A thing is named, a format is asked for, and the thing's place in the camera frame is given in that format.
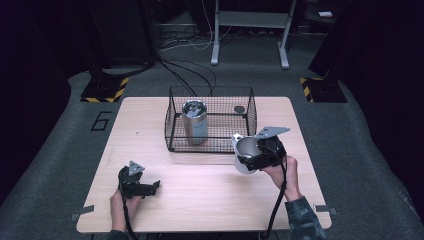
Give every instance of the silver cylinder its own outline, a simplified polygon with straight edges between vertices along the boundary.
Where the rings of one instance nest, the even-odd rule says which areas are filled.
[[[184,129],[191,144],[201,144],[208,137],[206,110],[206,104],[200,100],[188,100],[183,105]]]

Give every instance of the hand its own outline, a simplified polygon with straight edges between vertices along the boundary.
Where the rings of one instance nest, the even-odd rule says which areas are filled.
[[[287,187],[284,192],[284,196],[286,197],[287,201],[290,202],[302,196],[299,190],[297,160],[294,157],[285,156],[283,158],[282,164],[287,170],[286,172]],[[281,166],[266,167],[261,170],[266,172],[271,177],[274,184],[279,189],[281,189],[281,185],[283,184],[283,181],[284,181],[283,169],[281,168]]]
[[[137,207],[140,201],[140,196],[134,196],[131,199],[127,199],[126,204],[130,221],[134,218],[135,212],[137,211]],[[110,215],[112,217],[112,230],[118,230],[121,232],[125,232],[127,230],[123,207],[124,205],[122,203],[121,191],[117,189],[116,192],[110,197]]]

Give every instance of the dark background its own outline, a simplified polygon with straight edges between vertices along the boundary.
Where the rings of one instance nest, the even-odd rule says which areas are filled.
[[[66,108],[71,93],[67,80],[88,70],[69,26],[67,4],[1,2],[1,202]],[[100,65],[110,67],[86,2],[72,4],[85,23],[86,37]],[[320,75],[333,71],[352,91],[375,144],[404,182],[423,218],[421,9],[418,1],[352,1],[311,69]]]

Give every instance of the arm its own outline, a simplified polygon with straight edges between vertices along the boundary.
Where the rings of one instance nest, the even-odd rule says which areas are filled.
[[[138,204],[141,201],[140,196],[134,196],[127,199],[128,217],[130,221],[134,218]],[[128,236],[125,234],[127,225],[125,222],[125,215],[123,210],[122,195],[119,190],[110,197],[110,215],[112,217],[112,230],[109,232],[107,240],[127,240]]]
[[[297,160],[287,156],[283,159],[283,165],[287,169],[287,188],[284,196],[287,199],[285,205],[289,218],[291,239],[326,239],[325,232],[319,223],[318,217],[306,198],[300,193]],[[278,188],[281,188],[284,176],[280,166],[266,167],[262,171],[270,175],[274,184]]]

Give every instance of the wire cage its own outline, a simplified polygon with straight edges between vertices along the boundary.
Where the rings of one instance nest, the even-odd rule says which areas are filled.
[[[200,100],[207,108],[207,137],[192,144],[196,137],[186,134],[183,105]],[[234,153],[231,136],[256,134],[257,114],[251,87],[172,86],[165,119],[165,140],[171,152]]]

